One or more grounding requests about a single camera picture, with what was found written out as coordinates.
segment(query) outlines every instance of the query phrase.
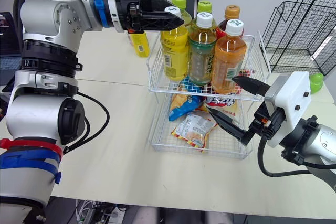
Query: blue snack bag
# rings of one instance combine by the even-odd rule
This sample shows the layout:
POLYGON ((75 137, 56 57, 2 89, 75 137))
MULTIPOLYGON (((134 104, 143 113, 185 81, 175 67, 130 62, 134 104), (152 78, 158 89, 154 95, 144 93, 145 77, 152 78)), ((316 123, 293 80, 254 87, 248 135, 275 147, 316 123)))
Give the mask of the blue snack bag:
POLYGON ((204 97, 188 94, 173 94, 169 110, 169 121, 175 121, 181 115, 187 114, 202 105, 204 97))

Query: blue ring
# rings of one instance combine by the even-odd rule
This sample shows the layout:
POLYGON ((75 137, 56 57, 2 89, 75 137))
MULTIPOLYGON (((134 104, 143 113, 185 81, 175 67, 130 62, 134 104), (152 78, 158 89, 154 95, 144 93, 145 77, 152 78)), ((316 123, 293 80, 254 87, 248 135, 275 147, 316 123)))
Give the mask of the blue ring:
POLYGON ((34 150, 24 150, 17 152, 6 152, 0 155, 0 164, 1 161, 6 159, 39 159, 39 158, 51 158, 60 162, 60 157, 58 153, 48 150, 48 149, 34 149, 34 150))
POLYGON ((57 153, 52 150, 36 149, 36 150, 25 150, 17 152, 7 152, 0 155, 0 169, 10 169, 10 168, 36 168, 46 170, 52 173, 55 177, 55 183, 59 184, 61 179, 61 173, 57 172, 57 168, 44 161, 37 159, 51 158, 57 161, 59 164, 60 157, 57 153))
POLYGON ((105 4, 103 0, 94 0, 94 6, 96 7, 98 13, 99 13, 99 17, 101 20, 101 23, 103 25, 103 27, 110 27, 109 24, 107 23, 106 20, 106 15, 105 15, 105 4))

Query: bottle cap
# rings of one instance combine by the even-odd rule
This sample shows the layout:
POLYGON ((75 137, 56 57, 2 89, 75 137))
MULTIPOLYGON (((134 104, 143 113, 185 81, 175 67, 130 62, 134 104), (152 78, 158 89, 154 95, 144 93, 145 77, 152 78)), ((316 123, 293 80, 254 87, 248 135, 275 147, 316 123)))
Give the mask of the bottle cap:
POLYGON ((197 12, 198 13, 201 13, 201 12, 212 13, 212 3, 209 0, 198 1, 197 12))
POLYGON ((181 17, 181 11, 176 6, 168 6, 164 9, 164 11, 172 13, 172 14, 176 15, 177 17, 181 17))
POLYGON ((243 33, 244 23, 239 19, 230 19, 226 23, 225 33, 230 36, 240 36, 243 33))
POLYGON ((176 5, 179 9, 186 8, 186 0, 172 0, 173 4, 176 5))
POLYGON ((200 28, 210 28, 212 27, 212 14, 201 12, 197 14, 196 24, 200 28))
POLYGON ((239 19, 240 7, 238 5, 228 5, 225 8, 225 19, 239 19))

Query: white table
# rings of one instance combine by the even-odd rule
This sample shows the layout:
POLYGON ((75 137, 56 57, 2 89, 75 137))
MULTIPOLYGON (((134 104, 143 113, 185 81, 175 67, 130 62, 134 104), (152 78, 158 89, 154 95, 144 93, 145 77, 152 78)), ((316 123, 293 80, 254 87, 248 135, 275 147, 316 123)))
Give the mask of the white table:
MULTIPOLYGON (((256 148, 243 161, 202 155, 156 152, 147 142, 155 96, 147 87, 79 81, 82 92, 101 101, 111 113, 106 130, 92 142, 64 156, 62 180, 53 196, 123 204, 187 208, 304 218, 336 218, 336 194, 312 175, 264 176, 256 148)), ((78 97, 95 132, 104 112, 78 97)), ((305 117, 336 128, 333 104, 312 102, 305 117)), ((10 137, 4 122, 2 137, 10 137)), ((280 157, 281 148, 265 151, 270 171, 299 169, 280 157)))

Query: white wire basket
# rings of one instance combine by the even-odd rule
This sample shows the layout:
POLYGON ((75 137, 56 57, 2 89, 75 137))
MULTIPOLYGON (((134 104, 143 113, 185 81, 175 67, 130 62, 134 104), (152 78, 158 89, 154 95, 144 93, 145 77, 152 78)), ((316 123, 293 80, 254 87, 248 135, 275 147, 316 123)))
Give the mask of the white wire basket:
MULTIPOLYGON (((155 116, 153 118, 149 142, 156 151, 179 152, 187 154, 222 156, 230 158, 245 158, 251 151, 252 145, 244 146, 229 133, 222 130, 219 126, 210 131, 205 148, 195 148, 190 146, 186 141, 173 136, 172 131, 182 122, 186 115, 181 116, 174 122, 169 121, 169 108, 172 94, 167 93, 162 105, 157 105, 155 116)), ((243 105, 238 101, 240 107, 240 125, 244 128, 243 123, 243 105)))
MULTIPOLYGON (((149 72, 149 91, 151 92, 164 92, 164 93, 181 93, 181 94, 194 94, 202 95, 205 97, 219 97, 219 98, 233 98, 242 99, 248 101, 261 101, 260 95, 253 95, 251 93, 242 90, 239 85, 235 86, 235 91, 229 94, 216 93, 211 84, 205 86, 196 86, 186 78, 182 81, 175 82, 170 80, 163 71, 164 57, 162 54, 162 48, 160 40, 156 39, 153 53, 147 59, 147 67, 149 72)), ((265 82, 270 73, 270 66, 266 55, 262 52, 266 52, 260 33, 258 36, 243 35, 243 40, 247 44, 247 50, 244 57, 243 64, 241 65, 241 76, 248 76, 265 82)))

